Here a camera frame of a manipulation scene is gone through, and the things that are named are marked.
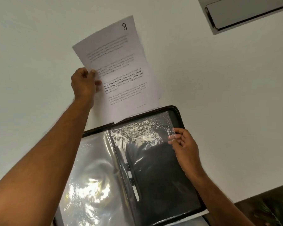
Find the person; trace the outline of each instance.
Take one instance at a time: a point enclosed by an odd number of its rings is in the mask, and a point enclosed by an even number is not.
[[[95,70],[79,68],[71,77],[75,99],[49,132],[0,180],[0,225],[50,225],[94,104],[101,81]],[[252,222],[219,190],[201,166],[191,134],[175,128],[169,137],[186,176],[198,190],[216,225]]]

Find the clear plastic sheet protector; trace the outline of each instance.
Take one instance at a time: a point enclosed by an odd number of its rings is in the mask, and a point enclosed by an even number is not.
[[[166,225],[203,210],[167,143],[176,114],[141,117],[82,138],[57,226]]]

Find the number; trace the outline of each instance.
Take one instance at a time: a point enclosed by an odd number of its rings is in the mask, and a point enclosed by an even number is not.
[[[123,27],[124,27],[124,30],[126,31],[127,30],[127,26],[125,23],[123,23]]]

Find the white table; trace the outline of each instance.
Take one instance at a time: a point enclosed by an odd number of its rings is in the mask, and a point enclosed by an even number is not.
[[[283,185],[283,12],[213,35],[197,0],[0,0],[0,179],[72,101],[72,45],[132,14],[213,181],[234,202]]]

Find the paper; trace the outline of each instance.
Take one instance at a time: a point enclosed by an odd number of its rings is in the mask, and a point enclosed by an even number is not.
[[[104,123],[159,107],[159,90],[144,55],[133,16],[118,21],[73,46],[88,71],[103,83]]]

